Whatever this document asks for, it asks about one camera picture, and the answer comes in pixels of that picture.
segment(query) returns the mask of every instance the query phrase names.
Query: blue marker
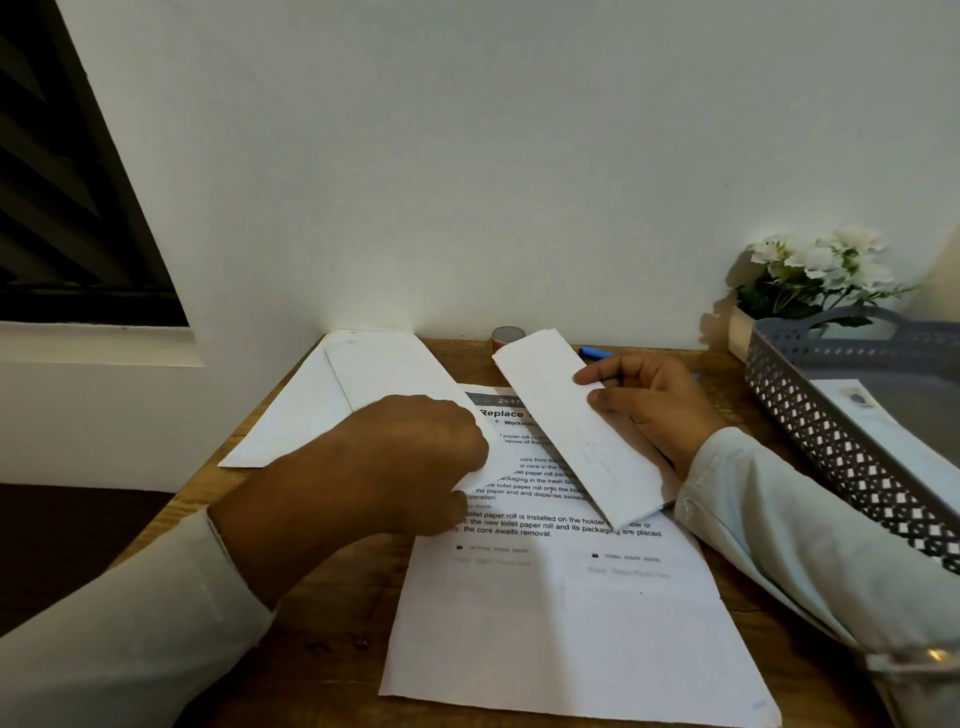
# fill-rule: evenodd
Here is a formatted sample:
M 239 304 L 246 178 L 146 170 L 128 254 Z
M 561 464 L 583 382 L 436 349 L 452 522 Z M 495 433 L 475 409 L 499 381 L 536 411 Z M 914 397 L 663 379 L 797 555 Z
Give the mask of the blue marker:
M 595 349 L 594 347 L 580 347 L 577 353 L 588 359 L 606 359 L 608 356 L 613 356 L 613 352 L 604 352 L 602 349 Z

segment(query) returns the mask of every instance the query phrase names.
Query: white sleeve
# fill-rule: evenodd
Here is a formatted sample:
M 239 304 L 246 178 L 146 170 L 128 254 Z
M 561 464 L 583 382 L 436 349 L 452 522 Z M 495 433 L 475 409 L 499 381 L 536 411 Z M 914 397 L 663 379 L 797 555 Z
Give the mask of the white sleeve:
M 0 722 L 165 728 L 272 621 L 201 511 L 0 639 Z
M 866 655 L 960 645 L 960 576 L 735 427 L 703 445 L 677 520 L 779 601 Z M 895 722 L 956 725 L 957 675 L 875 676 Z

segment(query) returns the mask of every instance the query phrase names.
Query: white paper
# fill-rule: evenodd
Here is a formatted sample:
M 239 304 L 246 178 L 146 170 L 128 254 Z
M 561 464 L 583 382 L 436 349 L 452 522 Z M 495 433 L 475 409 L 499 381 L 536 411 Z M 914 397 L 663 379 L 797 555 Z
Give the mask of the white paper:
M 347 331 L 331 331 L 306 357 L 221 468 L 265 468 L 341 422 L 352 411 L 324 348 Z
M 473 415 L 490 452 L 483 468 L 468 473 L 458 489 L 468 491 L 493 483 L 519 468 L 514 450 L 507 447 L 460 385 L 413 333 L 349 331 L 324 351 L 354 411 L 389 395 L 426 395 L 434 400 L 455 401 Z
M 584 363 L 556 329 L 508 344 L 493 361 L 611 526 L 677 499 L 679 478 L 630 418 L 600 415 L 587 403 L 587 393 L 603 384 L 573 382 Z
M 695 540 L 660 513 L 614 533 L 512 390 L 464 388 L 524 464 L 418 538 L 380 694 L 768 728 L 780 711 Z
M 897 422 L 859 379 L 811 379 L 810 383 L 960 516 L 960 470 Z

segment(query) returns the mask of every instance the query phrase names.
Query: wooden table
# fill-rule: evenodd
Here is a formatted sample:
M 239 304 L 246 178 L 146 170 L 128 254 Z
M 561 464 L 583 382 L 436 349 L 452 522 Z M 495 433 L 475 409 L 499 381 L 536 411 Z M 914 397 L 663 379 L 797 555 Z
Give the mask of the wooden table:
M 506 386 L 486 343 L 427 340 L 459 381 Z M 628 351 L 613 348 L 615 351 Z M 725 352 L 674 352 L 717 409 L 800 470 L 809 467 L 747 390 L 743 366 Z M 277 388 L 237 428 L 117 560 L 129 558 L 184 516 L 246 477 L 217 463 L 250 431 Z M 375 536 L 349 546 L 281 603 L 276 624 L 237 668 L 187 709 L 181 724 L 212 726 L 426 726 L 528 728 L 651 725 L 489 711 L 404 698 L 377 687 L 412 539 Z M 783 725 L 889 725 L 852 658 L 705 547 L 723 601 L 783 713 Z

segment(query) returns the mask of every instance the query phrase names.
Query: window sill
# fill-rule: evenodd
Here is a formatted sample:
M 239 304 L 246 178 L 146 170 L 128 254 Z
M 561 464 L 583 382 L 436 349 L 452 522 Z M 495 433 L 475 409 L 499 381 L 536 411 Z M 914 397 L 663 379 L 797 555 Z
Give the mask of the window sill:
M 189 328 L 0 322 L 0 362 L 202 367 Z

